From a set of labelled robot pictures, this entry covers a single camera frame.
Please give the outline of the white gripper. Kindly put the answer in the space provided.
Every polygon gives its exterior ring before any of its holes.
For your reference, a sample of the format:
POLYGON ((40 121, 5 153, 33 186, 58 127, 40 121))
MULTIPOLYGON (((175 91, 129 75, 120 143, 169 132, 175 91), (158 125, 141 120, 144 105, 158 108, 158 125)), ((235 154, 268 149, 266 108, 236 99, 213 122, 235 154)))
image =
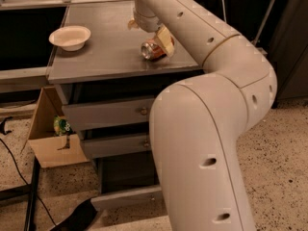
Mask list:
POLYGON ((156 32, 154 36, 155 42, 168 57, 172 57, 174 45, 170 31, 166 26, 161 27, 161 25, 160 19, 142 0, 135 0, 134 19, 128 22, 128 29, 139 29, 140 27, 147 33, 156 32))

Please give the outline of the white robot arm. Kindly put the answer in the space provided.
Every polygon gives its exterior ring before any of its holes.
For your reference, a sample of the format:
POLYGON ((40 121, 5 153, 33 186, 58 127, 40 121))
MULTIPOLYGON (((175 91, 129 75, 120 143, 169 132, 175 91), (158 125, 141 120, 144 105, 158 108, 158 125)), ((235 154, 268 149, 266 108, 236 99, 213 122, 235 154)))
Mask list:
POLYGON ((236 144, 275 99, 273 67, 249 40, 193 0, 135 0, 135 18, 149 14, 204 70, 164 89, 149 117, 172 231, 256 231, 236 144))

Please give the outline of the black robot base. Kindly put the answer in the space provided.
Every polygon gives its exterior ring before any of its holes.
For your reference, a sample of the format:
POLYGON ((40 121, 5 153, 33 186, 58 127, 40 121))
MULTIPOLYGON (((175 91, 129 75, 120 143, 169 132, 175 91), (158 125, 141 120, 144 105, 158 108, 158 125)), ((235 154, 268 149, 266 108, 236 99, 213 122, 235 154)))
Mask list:
POLYGON ((89 199, 85 200, 74 209, 69 217, 50 231, 86 231, 94 221, 97 213, 98 211, 94 208, 91 201, 89 199))

